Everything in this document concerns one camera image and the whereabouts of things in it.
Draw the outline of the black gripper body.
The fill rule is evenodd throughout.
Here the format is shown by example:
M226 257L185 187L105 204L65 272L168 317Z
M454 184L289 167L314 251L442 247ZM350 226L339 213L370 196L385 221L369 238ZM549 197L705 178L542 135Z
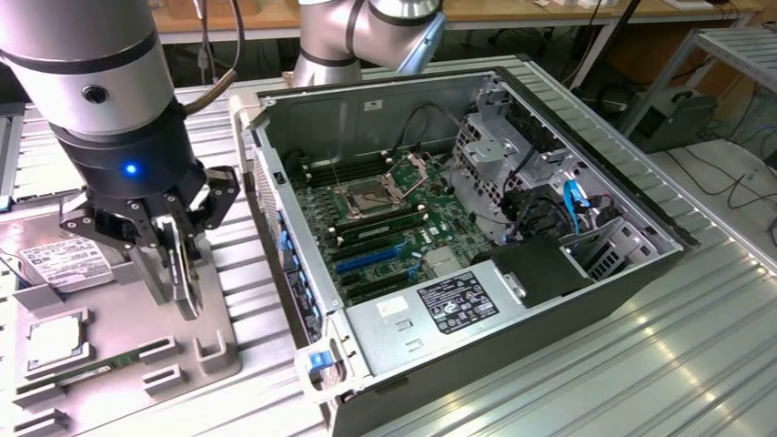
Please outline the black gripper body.
M61 128L60 143L98 208L121 210L129 201L142 200L149 209L161 210L166 193L192 201L205 185L180 107L166 107L148 125L116 135Z

